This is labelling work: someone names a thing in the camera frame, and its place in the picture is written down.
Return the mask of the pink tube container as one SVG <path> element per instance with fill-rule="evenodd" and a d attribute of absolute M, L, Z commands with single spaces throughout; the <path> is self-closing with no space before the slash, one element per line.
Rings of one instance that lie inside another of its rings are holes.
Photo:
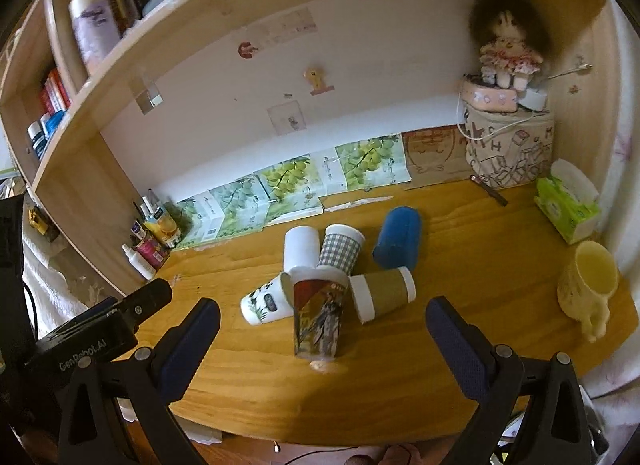
<path fill-rule="evenodd" d="M 132 224 L 130 232 L 130 240 L 134 250 L 155 270 L 160 270 L 168 258 L 168 251 L 165 246 L 160 244 L 157 238 L 137 220 Z"/>

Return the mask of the cream ceramic mug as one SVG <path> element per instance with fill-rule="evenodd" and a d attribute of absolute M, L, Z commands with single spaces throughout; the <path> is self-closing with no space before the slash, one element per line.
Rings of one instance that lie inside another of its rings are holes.
<path fill-rule="evenodd" d="M 618 290 L 620 276 L 613 255 L 594 241 L 580 242 L 556 285 L 564 315 L 578 322 L 589 343 L 606 333 L 608 302 Z"/>

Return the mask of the brown sleeve paper cup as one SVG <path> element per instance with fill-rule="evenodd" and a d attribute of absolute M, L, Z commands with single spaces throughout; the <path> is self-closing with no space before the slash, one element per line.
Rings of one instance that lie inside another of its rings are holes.
<path fill-rule="evenodd" d="M 349 284 L 361 324 L 416 300 L 416 283 L 407 267 L 352 275 Z"/>

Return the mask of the plain white paper cup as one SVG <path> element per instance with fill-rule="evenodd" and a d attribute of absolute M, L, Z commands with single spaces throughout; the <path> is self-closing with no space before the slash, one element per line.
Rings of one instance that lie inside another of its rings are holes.
<path fill-rule="evenodd" d="M 314 227 L 298 226 L 288 230 L 284 237 L 283 270 L 314 268 L 320 255 L 319 232 Z"/>

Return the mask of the red printed plastic cup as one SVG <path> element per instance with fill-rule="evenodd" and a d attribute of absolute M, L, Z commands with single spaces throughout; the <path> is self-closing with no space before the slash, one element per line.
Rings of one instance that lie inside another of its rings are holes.
<path fill-rule="evenodd" d="M 296 357 L 333 360 L 348 292 L 347 275 L 333 267 L 296 267 L 291 277 Z"/>

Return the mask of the grey checkered paper cup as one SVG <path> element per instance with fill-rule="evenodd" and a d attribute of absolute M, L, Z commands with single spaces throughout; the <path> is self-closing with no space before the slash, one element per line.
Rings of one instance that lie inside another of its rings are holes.
<path fill-rule="evenodd" d="M 333 224 L 326 227 L 320 249 L 318 267 L 334 268 L 351 274 L 366 238 L 348 225 Z"/>

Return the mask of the green grape printed box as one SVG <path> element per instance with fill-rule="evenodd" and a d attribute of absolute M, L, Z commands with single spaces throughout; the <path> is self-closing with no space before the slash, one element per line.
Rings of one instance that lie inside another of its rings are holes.
<path fill-rule="evenodd" d="M 410 180 L 401 134 L 363 139 L 264 167 L 169 206 L 180 249 L 242 237 L 265 226 L 319 215 L 333 194 Z"/>

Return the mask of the dark pen on desk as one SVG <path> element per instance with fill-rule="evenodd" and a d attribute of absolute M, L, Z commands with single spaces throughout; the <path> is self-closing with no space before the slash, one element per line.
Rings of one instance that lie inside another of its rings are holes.
<path fill-rule="evenodd" d="M 508 205 L 508 200 L 504 196 L 502 196 L 497 190 L 485 184 L 485 182 L 477 175 L 471 175 L 470 180 L 473 182 L 473 184 L 483 189 L 488 194 L 488 196 L 491 196 L 501 206 Z"/>

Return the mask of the green tissue pack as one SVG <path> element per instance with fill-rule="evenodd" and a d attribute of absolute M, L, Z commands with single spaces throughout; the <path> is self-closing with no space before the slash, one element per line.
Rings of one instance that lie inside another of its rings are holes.
<path fill-rule="evenodd" d="M 536 182 L 535 203 L 568 245 L 586 240 L 601 214 L 599 191 L 574 164 L 558 159 Z"/>

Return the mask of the white spray bottle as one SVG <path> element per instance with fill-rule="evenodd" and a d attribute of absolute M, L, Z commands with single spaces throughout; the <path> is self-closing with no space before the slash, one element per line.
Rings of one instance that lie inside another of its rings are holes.
<path fill-rule="evenodd" d="M 144 257 L 127 244 L 122 244 L 122 251 L 128 259 L 128 263 L 142 275 L 146 281 L 152 281 L 155 277 L 155 269 L 144 259 Z"/>

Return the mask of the curly-haired rag doll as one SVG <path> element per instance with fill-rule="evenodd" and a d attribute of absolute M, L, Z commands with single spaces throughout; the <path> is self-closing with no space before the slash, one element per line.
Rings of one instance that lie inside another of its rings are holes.
<path fill-rule="evenodd" d="M 528 0 L 476 0 L 469 31 L 478 49 L 483 82 L 525 92 L 550 45 L 534 6 Z"/>

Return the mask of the pink small box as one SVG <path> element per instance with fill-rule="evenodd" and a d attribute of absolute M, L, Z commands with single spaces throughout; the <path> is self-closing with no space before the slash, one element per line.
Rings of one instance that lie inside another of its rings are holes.
<path fill-rule="evenodd" d="M 513 113 L 518 110 L 518 93 L 514 89 L 488 86 L 475 75 L 463 77 L 461 99 L 479 111 Z"/>

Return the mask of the lilac floral cylinder tin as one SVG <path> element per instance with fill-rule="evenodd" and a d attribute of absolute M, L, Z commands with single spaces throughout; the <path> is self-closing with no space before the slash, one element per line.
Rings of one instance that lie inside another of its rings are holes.
<path fill-rule="evenodd" d="M 89 76 L 120 40 L 109 0 L 71 0 L 68 4 L 75 40 Z"/>

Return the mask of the wooden bookshelf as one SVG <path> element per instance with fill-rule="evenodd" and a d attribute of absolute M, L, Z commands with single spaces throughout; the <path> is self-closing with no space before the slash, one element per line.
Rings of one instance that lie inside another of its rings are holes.
<path fill-rule="evenodd" d="M 89 76 L 71 0 L 33 0 L 2 78 L 1 126 L 36 201 L 118 294 L 149 189 L 179 201 L 259 168 L 454 119 L 476 68 L 474 0 L 165 0 Z M 551 38 L 554 152 L 604 184 L 620 110 L 612 0 L 528 0 Z M 43 78 L 70 108 L 50 139 Z"/>

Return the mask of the beige printed fabric bag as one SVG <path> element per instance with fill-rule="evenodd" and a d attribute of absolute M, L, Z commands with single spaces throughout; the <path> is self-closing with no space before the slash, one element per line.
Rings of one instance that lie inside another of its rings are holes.
<path fill-rule="evenodd" d="M 527 185 L 552 163 L 554 115 L 518 109 L 489 113 L 465 104 L 460 133 L 472 172 L 494 189 Z"/>

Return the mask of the blue lidded jar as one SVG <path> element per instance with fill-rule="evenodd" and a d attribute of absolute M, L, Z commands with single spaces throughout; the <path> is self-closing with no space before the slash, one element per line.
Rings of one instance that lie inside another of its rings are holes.
<path fill-rule="evenodd" d="M 55 111 L 52 114 L 44 113 L 40 118 L 40 126 L 47 139 L 50 139 L 65 118 L 65 111 Z"/>

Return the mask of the blue plastic cup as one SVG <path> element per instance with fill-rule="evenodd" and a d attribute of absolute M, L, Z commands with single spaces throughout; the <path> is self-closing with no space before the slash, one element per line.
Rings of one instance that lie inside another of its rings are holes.
<path fill-rule="evenodd" d="M 384 269 L 416 268 L 419 258 L 422 224 L 419 212 L 409 206 L 398 206 L 384 219 L 372 256 Z"/>

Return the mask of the red books on shelf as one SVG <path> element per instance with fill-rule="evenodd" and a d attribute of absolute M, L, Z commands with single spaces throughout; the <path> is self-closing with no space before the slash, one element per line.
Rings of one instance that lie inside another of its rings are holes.
<path fill-rule="evenodd" d="M 70 108 L 70 96 L 57 68 L 53 68 L 43 78 L 40 100 L 50 115 L 60 111 L 66 112 Z"/>

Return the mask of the brown cardboard with drawing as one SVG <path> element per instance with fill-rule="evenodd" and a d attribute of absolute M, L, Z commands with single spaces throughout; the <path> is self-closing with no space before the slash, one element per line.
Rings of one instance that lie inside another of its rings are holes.
<path fill-rule="evenodd" d="M 466 160 L 466 139 L 456 126 L 413 130 L 402 134 L 411 177 L 404 187 L 419 189 L 466 180 L 472 170 Z"/>

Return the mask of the white panda paper cup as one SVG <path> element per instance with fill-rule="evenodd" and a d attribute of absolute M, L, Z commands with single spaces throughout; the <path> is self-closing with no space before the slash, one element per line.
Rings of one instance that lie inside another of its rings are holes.
<path fill-rule="evenodd" d="M 286 272 L 281 272 L 245 295 L 240 301 L 240 309 L 249 325 L 261 325 L 293 317 L 292 301 L 292 279 Z"/>

